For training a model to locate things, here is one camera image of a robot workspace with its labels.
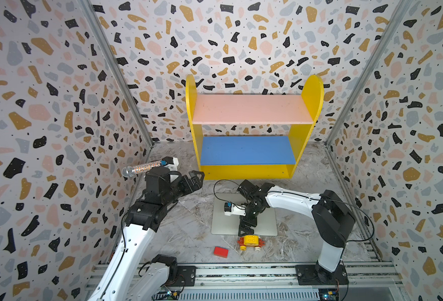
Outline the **silver laptop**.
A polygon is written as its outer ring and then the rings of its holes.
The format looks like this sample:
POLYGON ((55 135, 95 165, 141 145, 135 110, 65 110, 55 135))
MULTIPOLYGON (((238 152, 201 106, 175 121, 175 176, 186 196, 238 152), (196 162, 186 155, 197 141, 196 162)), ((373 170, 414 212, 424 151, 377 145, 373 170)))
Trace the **silver laptop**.
MULTIPOLYGON (((235 193, 220 193, 217 196, 223 201, 217 199, 214 203, 211 233, 213 235, 238 235, 240 217, 238 215, 225 215, 224 207, 227 201, 241 205, 245 202, 245 198, 241 194, 235 193)), ((260 213, 257 217, 257 226, 253 230, 254 235, 259 237, 277 236, 275 210, 267 208, 263 213, 260 213)))

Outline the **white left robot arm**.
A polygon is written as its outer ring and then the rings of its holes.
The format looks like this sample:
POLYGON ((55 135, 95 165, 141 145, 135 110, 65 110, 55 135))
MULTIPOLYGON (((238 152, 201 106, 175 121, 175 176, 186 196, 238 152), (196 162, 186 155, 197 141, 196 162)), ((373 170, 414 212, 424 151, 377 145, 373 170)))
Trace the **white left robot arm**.
POLYGON ((159 289, 177 279, 174 257, 153 259, 136 284, 132 283, 143 254, 161 222, 180 198, 200 190, 205 174, 191 171, 182 175, 164 166, 147 171, 146 188, 122 218, 122 236, 91 300, 152 300, 159 289))

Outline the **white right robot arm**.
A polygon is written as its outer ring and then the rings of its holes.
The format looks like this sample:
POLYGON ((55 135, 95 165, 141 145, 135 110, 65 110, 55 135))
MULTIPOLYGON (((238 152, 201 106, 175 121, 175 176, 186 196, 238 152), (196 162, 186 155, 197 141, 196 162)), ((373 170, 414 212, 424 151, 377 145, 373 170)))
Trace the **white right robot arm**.
POLYGON ((306 280, 329 283, 334 279, 355 224, 354 214, 335 192, 300 193, 272 183, 259 187, 248 180, 244 180, 237 191, 246 200, 244 212, 239 214, 239 237, 253 235, 258 216, 268 208, 286 209, 312 218, 323 245, 312 275, 306 280))

